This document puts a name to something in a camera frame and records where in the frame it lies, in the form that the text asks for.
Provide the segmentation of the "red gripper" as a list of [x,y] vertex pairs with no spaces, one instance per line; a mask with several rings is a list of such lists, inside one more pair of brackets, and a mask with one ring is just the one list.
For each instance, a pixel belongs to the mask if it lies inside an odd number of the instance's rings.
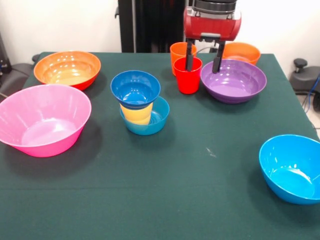
[[231,14],[210,14],[194,10],[191,6],[185,8],[183,13],[184,34],[186,39],[185,70],[191,71],[193,67],[194,40],[204,38],[218,39],[216,57],[213,60],[212,72],[220,71],[225,41],[234,41],[242,23],[242,14],[239,10]]

